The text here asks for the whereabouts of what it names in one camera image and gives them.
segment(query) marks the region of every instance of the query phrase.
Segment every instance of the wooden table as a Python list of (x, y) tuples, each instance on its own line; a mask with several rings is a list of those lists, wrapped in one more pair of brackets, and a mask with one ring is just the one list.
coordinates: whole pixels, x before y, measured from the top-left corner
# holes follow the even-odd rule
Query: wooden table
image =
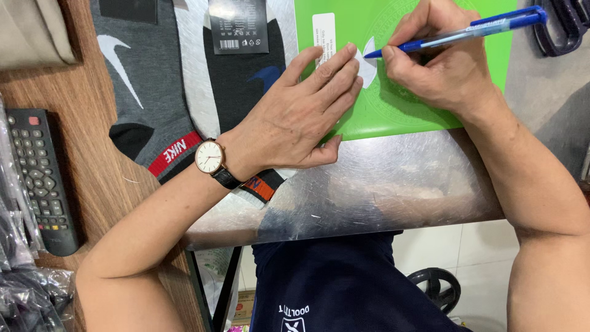
[[(66, 162), (80, 202), (79, 222), (87, 240), (77, 253), (66, 258), (41, 255), (37, 265), (75, 271), (94, 244), (159, 184), (109, 139), (110, 125), (116, 120), (113, 86), (96, 40), (88, 0), (58, 1), (81, 64), (0, 72), (0, 93), (7, 108), (43, 108), (60, 118)], [(176, 246), (160, 267), (160, 279), (186, 330), (204, 331), (188, 271), (185, 254)], [(85, 331), (78, 299), (75, 306), (76, 331)]]

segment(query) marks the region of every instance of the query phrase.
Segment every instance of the black leather watch strap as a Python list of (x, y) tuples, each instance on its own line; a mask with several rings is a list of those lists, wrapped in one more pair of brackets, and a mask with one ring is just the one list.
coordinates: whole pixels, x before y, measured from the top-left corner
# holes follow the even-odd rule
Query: black leather watch strap
[(223, 166), (215, 173), (211, 174), (211, 177), (216, 179), (217, 182), (221, 183), (225, 188), (233, 190), (244, 184), (242, 181), (237, 180), (231, 173), (226, 170)]

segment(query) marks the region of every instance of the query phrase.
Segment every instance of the black remote control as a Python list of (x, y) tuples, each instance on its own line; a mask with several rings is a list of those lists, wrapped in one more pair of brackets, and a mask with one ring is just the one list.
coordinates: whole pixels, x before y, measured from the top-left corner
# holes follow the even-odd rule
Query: black remote control
[(69, 256), (80, 247), (78, 225), (70, 213), (68, 192), (60, 172), (57, 120), (44, 109), (7, 109), (17, 164), (27, 187), (43, 243), (55, 256)]

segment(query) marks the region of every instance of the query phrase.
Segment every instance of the green notebook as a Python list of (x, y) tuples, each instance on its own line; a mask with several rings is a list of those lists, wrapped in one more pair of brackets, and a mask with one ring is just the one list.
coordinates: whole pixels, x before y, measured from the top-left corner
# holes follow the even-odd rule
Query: green notebook
[[(516, 10), (516, 0), (455, 1), (465, 9), (477, 10), (484, 18)], [(294, 0), (294, 4), (299, 51), (314, 45), (312, 16), (334, 13), (336, 49), (352, 42), (362, 53), (372, 37), (377, 50), (383, 47), (399, 20), (416, 7), (418, 0)], [(512, 32), (485, 38), (492, 81), (504, 91)], [(301, 78), (309, 76), (314, 68), (311, 64)], [(383, 60), (378, 59), (375, 79), (361, 90), (354, 107), (325, 139), (337, 134), (344, 134), (346, 141), (459, 127), (462, 124), (448, 111), (425, 105), (407, 89), (391, 82)]]

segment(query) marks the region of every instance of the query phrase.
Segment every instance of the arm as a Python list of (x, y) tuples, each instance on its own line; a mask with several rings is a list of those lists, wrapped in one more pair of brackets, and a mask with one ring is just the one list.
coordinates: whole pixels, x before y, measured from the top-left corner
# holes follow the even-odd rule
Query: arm
[[(303, 50), (244, 121), (219, 136), (227, 168), (241, 181), (268, 168), (336, 162), (341, 136), (317, 143), (354, 103), (362, 79), (349, 44), (298, 83), (322, 54)], [(195, 165), (156, 190), (113, 227), (78, 269), (89, 331), (184, 331), (154, 270), (186, 230), (230, 191)]]
[(590, 285), (577, 280), (590, 274), (590, 209), (565, 167), (491, 82), (483, 39), (438, 50), (424, 66), (395, 47), (478, 18), (451, 0), (422, 0), (383, 49), (388, 76), (457, 115), (481, 154), (520, 241), (510, 276), (509, 330), (586, 331)]

